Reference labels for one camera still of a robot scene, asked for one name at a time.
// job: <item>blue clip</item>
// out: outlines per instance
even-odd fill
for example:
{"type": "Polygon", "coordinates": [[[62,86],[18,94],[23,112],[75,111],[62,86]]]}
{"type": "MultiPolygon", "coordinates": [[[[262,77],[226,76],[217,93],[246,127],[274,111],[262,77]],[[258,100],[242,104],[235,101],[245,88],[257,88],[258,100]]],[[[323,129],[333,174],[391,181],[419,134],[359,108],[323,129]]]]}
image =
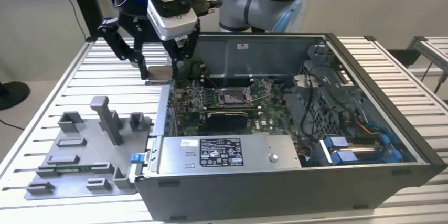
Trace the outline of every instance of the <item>blue clip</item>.
{"type": "Polygon", "coordinates": [[[131,154],[130,156],[130,164],[142,164],[145,162],[145,154],[131,154]]]}
{"type": "Polygon", "coordinates": [[[331,153],[330,154],[330,159],[331,159],[334,165],[357,161],[357,157],[355,157],[353,151],[350,151],[350,150],[337,151],[337,152],[331,153]]]}
{"type": "Polygon", "coordinates": [[[347,148],[346,138],[342,136],[327,136],[323,139],[326,148],[347,148]]]}
{"type": "Polygon", "coordinates": [[[390,144],[390,139],[386,137],[386,135],[381,135],[381,140],[382,140],[382,144],[383,146],[387,146],[390,144]]]}

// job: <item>gray plastic part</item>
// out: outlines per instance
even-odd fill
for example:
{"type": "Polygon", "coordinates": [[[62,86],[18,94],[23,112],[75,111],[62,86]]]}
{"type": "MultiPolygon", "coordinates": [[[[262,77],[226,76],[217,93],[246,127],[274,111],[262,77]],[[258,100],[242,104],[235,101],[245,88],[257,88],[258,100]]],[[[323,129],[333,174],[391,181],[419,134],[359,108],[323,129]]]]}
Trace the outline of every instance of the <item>gray plastic part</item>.
{"type": "Polygon", "coordinates": [[[66,164],[77,164],[78,156],[69,155],[69,156],[49,156],[46,160],[46,164],[49,165],[66,165],[66,164]]]}
{"type": "Polygon", "coordinates": [[[89,178],[85,187],[89,191],[110,190],[110,183],[105,178],[89,178]]]}
{"type": "Polygon", "coordinates": [[[90,108],[98,113],[101,119],[101,129],[106,132],[113,145],[122,144],[122,137],[118,132],[121,124],[117,113],[111,114],[107,108],[109,98],[95,96],[90,102],[90,108]]]}
{"type": "Polygon", "coordinates": [[[129,126],[131,131],[145,131],[149,128],[149,122],[145,121],[142,113],[131,113],[129,116],[129,126]]]}
{"type": "Polygon", "coordinates": [[[35,174],[39,178],[57,177],[59,175],[59,173],[54,170],[54,168],[38,169],[35,171],[35,174]]]}
{"type": "Polygon", "coordinates": [[[59,139],[55,143],[57,147],[75,147],[85,146],[86,140],[85,138],[74,138],[74,139],[59,139]]]}
{"type": "Polygon", "coordinates": [[[231,28],[253,26],[271,31],[294,1],[222,0],[218,22],[231,28]]]}
{"type": "Polygon", "coordinates": [[[74,127],[75,123],[81,123],[82,119],[75,111],[63,112],[61,118],[58,119],[58,127],[65,133],[75,133],[77,129],[74,127]]]}
{"type": "Polygon", "coordinates": [[[30,182],[25,188],[31,195],[50,194],[54,186],[49,182],[30,182]]]}
{"type": "Polygon", "coordinates": [[[113,166],[110,163],[101,163],[102,166],[101,167],[93,167],[91,168],[91,172],[94,174],[111,174],[113,173],[113,166]]]}
{"type": "Polygon", "coordinates": [[[122,136],[122,144],[111,145],[107,134],[99,128],[98,119],[85,119],[81,123],[74,123],[78,133],[63,133],[59,131],[46,154],[43,163],[35,171],[34,183],[41,180],[53,185],[50,194],[25,194],[26,200],[73,198],[85,196],[107,196],[134,194],[133,184],[127,184],[127,176],[114,174],[115,169],[127,171],[130,167],[130,156],[133,153],[145,151],[149,127],[145,131],[133,131],[129,118],[119,119],[122,128],[118,130],[122,136]],[[70,144],[58,146],[61,140],[85,140],[85,145],[69,147],[70,144]],[[78,157],[77,164],[49,165],[49,157],[70,156],[78,157]],[[86,188],[86,179],[105,178],[109,190],[95,190],[94,193],[86,188]]]}
{"type": "Polygon", "coordinates": [[[127,175],[122,175],[119,168],[114,168],[113,172],[113,183],[119,189],[130,189],[134,188],[133,184],[129,181],[127,175]]]}

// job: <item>aluminum extrusion table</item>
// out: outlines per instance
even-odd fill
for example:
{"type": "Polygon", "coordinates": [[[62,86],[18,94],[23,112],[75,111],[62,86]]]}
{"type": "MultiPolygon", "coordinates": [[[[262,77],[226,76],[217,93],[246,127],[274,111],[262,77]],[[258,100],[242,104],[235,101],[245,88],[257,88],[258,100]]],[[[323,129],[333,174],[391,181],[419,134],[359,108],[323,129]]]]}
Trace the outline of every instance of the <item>aluminum extrusion table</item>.
{"type": "MultiPolygon", "coordinates": [[[[448,163],[448,107],[375,41],[339,37],[373,81],[448,163]]],[[[143,46],[146,64],[163,65],[159,44],[143,46]]],[[[145,86],[138,70],[118,61],[103,40],[85,43],[49,97],[0,164],[0,220],[7,223],[139,223],[150,215],[138,194],[26,201],[23,187],[57,135],[63,111],[94,118],[89,102],[107,95],[121,116],[142,112],[157,117],[159,86],[145,86]]],[[[398,191],[373,210],[209,221],[205,223],[441,223],[448,221],[448,170],[423,186],[398,191]]]]}

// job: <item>power supply label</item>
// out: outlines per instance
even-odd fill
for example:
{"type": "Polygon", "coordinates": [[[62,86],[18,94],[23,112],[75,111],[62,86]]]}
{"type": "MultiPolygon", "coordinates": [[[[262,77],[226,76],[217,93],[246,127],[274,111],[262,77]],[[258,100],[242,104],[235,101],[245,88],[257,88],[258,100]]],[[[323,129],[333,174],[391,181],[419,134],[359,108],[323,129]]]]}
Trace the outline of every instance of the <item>power supply label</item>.
{"type": "Polygon", "coordinates": [[[242,166],[239,138],[215,138],[199,140],[202,167],[242,166]]]}

